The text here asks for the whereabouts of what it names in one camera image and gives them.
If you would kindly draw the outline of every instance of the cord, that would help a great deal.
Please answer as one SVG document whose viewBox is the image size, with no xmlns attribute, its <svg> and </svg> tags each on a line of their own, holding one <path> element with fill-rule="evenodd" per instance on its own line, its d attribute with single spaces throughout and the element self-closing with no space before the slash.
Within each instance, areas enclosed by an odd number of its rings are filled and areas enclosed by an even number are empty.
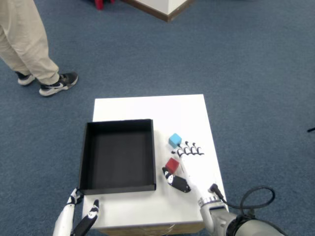
<svg viewBox="0 0 315 236">
<path fill-rule="evenodd" d="M 267 201 L 267 202 L 265 202 L 263 204 L 259 204 L 259 205 L 245 206 L 244 202 L 248 198 L 248 196 L 250 194 L 252 194 L 253 192 L 256 192 L 256 191 L 261 190 L 261 189 L 267 189 L 267 190 L 269 190 L 272 193 L 272 197 L 269 199 L 269 201 Z M 236 206 L 236 205 L 232 205 L 232 204 L 228 203 L 224 199 L 224 196 L 222 195 L 222 193 L 220 192 L 218 186 L 215 183 L 211 185 L 210 190 L 212 192 L 214 192 L 215 194 L 217 194 L 217 196 L 221 199 L 221 201 L 224 202 L 225 204 L 227 204 L 229 207 L 234 208 L 234 209 L 239 209 L 241 211 L 242 216 L 246 216 L 246 217 L 249 217 L 251 219 L 255 219 L 255 216 L 253 214 L 254 209 L 263 208 L 263 207 L 266 207 L 266 206 L 270 205 L 270 203 L 272 203 L 274 201 L 275 197 L 276 197 L 276 192 L 275 192 L 275 190 L 273 188 L 268 187 L 268 186 L 264 186 L 264 185 L 263 186 L 257 186 L 257 187 L 254 187 L 254 188 L 251 188 L 250 190 L 248 190 L 244 194 L 244 196 L 242 197 L 240 205 Z M 249 209 L 251 211 L 251 214 L 250 215 L 245 214 L 244 213 L 244 209 Z M 278 226 L 272 224 L 271 222 L 266 221 L 266 220 L 260 220 L 260 221 L 271 225 L 276 230 L 278 230 L 281 234 L 283 234 L 284 236 L 287 236 L 287 234 L 282 229 L 280 229 Z"/>
</svg>

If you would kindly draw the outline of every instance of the black tray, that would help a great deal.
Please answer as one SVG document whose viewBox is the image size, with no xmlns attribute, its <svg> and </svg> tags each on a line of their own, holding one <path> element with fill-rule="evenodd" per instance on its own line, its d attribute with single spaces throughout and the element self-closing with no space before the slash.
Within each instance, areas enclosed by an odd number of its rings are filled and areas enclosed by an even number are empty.
<svg viewBox="0 0 315 236">
<path fill-rule="evenodd" d="M 155 190 L 153 121 L 87 123 L 79 189 L 86 195 Z"/>
</svg>

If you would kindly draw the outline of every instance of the shoe sole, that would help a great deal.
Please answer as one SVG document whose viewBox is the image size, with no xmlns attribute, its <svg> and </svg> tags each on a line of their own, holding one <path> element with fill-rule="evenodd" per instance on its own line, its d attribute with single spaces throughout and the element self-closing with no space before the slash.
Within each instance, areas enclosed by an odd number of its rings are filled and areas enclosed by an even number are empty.
<svg viewBox="0 0 315 236">
<path fill-rule="evenodd" d="M 52 89 L 47 90 L 47 91 L 44 91 L 44 90 L 40 89 L 39 90 L 39 94 L 44 96 L 44 97 L 48 97 L 48 96 L 51 96 L 51 95 L 53 95 L 53 94 L 55 94 L 57 92 L 60 92 L 62 90 L 68 90 L 69 88 L 71 88 L 72 86 L 74 86 L 77 83 L 78 78 L 79 78 L 79 76 L 77 76 L 77 78 L 75 79 L 75 81 L 72 84 L 69 84 L 69 85 L 64 86 L 62 88 L 52 88 Z"/>
<path fill-rule="evenodd" d="M 35 80 L 35 77 L 33 75 L 29 76 L 29 78 L 27 80 L 20 80 L 18 79 L 18 83 L 22 86 L 27 86 L 29 85 L 31 82 L 33 82 Z"/>
</svg>

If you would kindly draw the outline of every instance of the sneaker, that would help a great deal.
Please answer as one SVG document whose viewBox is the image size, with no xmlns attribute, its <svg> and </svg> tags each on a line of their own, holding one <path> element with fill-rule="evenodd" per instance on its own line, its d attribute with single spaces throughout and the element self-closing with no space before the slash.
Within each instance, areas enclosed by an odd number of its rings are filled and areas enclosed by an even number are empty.
<svg viewBox="0 0 315 236">
<path fill-rule="evenodd" d="M 33 75 L 23 75 L 17 71 L 15 73 L 18 75 L 18 83 L 22 86 L 27 86 L 35 80 L 35 76 Z"/>
<path fill-rule="evenodd" d="M 78 81 L 78 75 L 75 72 L 61 74 L 59 80 L 52 85 L 40 85 L 39 93 L 42 96 L 50 96 L 62 90 L 68 90 Z"/>
</svg>

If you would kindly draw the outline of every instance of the beige pants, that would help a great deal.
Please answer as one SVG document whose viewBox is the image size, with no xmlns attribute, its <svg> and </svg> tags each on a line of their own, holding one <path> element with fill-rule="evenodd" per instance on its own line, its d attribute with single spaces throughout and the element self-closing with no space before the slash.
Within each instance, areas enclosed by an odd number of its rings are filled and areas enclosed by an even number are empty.
<svg viewBox="0 0 315 236">
<path fill-rule="evenodd" d="M 44 25 L 33 0 L 0 0 L 0 57 L 14 71 L 32 74 L 43 84 L 58 81 L 48 56 Z"/>
</svg>

